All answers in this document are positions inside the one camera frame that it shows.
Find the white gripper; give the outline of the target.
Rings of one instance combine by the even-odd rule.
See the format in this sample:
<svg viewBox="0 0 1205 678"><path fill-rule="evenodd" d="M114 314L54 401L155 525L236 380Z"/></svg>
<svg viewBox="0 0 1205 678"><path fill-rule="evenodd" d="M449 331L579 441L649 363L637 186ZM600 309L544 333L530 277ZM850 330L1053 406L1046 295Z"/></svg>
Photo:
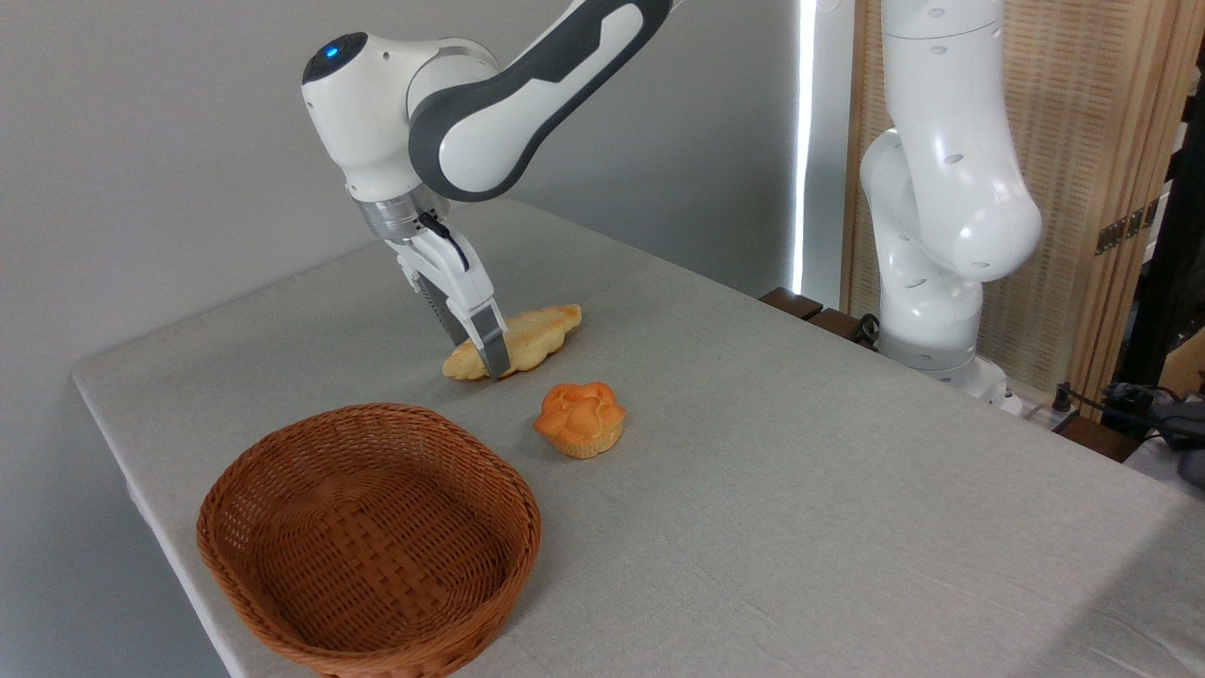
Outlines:
<svg viewBox="0 0 1205 678"><path fill-rule="evenodd" d="M506 322L495 303L490 276L468 238L435 216L421 216L396 228L386 243L396 252L410 285L427 297L449 340L474 343L490 379L502 379L509 373ZM464 326L474 328L476 340Z"/></svg>

